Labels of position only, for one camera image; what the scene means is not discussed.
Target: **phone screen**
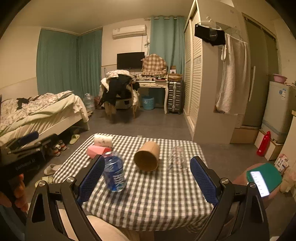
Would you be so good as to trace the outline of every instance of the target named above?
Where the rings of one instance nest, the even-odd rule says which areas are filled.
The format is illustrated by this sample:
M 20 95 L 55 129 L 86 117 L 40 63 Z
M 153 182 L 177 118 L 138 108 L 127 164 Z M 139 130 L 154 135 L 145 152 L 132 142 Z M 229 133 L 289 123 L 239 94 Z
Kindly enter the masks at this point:
M 254 183 L 257 185 L 258 190 L 260 192 L 261 197 L 266 197 L 269 195 L 268 188 L 266 186 L 266 183 L 259 171 L 250 172 L 251 176 L 254 180 Z

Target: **brown paper cup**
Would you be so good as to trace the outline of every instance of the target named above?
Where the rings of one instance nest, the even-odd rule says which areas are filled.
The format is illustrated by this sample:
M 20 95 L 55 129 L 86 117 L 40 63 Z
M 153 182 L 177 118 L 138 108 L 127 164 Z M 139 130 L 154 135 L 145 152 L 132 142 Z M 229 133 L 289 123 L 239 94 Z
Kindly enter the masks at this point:
M 142 171 L 151 172 L 158 167 L 160 147 L 155 142 L 146 142 L 134 155 L 134 162 Z

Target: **pink block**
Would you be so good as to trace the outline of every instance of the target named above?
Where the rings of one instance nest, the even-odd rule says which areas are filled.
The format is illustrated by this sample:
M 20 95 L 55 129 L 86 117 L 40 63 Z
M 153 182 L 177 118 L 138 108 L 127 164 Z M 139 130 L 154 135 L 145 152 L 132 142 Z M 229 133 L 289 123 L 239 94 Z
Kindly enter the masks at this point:
M 86 153 L 90 158 L 94 158 L 96 155 L 102 155 L 103 153 L 108 151 L 111 151 L 111 148 L 92 145 L 87 148 Z

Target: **air conditioner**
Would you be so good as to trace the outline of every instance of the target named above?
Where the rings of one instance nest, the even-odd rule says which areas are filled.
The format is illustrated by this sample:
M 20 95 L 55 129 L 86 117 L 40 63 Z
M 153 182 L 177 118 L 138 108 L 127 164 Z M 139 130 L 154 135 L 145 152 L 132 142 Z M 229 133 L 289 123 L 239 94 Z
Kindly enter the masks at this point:
M 113 38 L 119 39 L 119 38 L 143 36 L 143 35 L 146 35 L 146 33 L 147 33 L 146 25 L 129 26 L 129 27 L 114 29 Z

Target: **television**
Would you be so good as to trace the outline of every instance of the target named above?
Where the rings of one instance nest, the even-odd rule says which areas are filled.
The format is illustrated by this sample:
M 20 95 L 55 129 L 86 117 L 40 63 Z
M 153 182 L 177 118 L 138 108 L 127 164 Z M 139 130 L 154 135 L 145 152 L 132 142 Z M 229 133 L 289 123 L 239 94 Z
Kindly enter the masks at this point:
M 118 53 L 117 69 L 141 69 L 145 52 Z

